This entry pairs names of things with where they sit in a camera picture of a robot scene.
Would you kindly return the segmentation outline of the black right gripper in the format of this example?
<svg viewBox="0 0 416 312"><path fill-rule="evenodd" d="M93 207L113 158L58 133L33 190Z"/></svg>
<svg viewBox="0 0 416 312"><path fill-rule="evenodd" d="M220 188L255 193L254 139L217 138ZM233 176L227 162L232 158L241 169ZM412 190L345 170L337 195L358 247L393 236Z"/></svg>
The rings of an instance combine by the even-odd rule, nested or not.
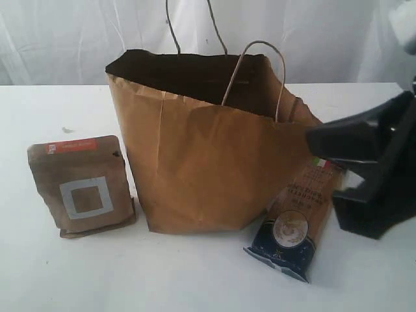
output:
<svg viewBox="0 0 416 312"><path fill-rule="evenodd" d="M415 217L415 95L410 91L364 112L306 132L313 155L333 161L375 162L361 184L336 190L342 230L380 239Z"/></svg>

